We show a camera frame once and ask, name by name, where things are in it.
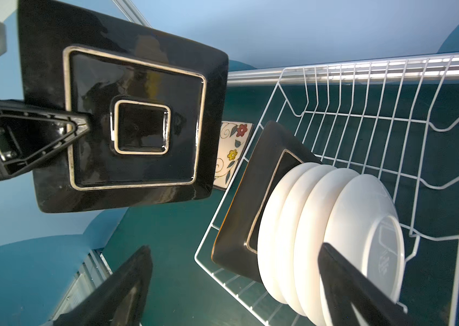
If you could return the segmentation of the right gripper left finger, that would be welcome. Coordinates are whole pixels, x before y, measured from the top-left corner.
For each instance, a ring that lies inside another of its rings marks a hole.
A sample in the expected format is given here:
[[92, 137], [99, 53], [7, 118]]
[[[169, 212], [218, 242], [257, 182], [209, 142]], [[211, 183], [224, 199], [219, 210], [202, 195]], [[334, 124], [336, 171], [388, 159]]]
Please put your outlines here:
[[53, 325], [139, 325], [153, 272], [149, 246], [140, 247], [82, 303]]

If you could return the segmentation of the black square floral plate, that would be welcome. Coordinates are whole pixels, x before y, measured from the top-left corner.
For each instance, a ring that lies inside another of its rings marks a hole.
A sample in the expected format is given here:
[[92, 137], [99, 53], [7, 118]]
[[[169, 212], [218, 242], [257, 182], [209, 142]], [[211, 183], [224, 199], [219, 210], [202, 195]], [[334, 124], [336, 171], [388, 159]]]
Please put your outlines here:
[[222, 122], [213, 183], [215, 188], [228, 188], [250, 140], [252, 129], [253, 124], [248, 122]]
[[229, 58], [59, 1], [19, 1], [24, 100], [89, 131], [33, 171], [38, 206], [69, 213], [208, 198]]

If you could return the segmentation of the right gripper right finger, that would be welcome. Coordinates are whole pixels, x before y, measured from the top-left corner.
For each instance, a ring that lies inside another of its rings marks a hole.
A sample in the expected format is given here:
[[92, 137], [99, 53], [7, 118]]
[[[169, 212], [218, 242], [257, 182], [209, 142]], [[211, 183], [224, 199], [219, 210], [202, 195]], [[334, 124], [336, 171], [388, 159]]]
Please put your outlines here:
[[414, 324], [331, 244], [320, 248], [318, 266], [333, 325]]

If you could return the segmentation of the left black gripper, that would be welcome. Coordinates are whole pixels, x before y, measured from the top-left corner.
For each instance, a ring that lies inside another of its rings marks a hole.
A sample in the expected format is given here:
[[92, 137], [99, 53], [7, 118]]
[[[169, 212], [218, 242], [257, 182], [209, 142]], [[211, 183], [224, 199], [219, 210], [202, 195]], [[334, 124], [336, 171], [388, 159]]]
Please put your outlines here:
[[90, 131], [90, 114], [0, 101], [0, 181], [37, 168]]

